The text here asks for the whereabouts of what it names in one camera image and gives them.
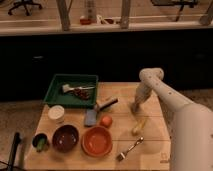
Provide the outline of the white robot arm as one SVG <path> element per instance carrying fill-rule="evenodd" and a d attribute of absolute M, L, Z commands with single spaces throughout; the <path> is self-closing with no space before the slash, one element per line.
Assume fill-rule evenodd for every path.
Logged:
<path fill-rule="evenodd" d="M 213 111 L 165 84 L 161 68 L 144 68 L 132 112 L 154 91 L 173 112 L 169 171 L 213 171 Z"/>

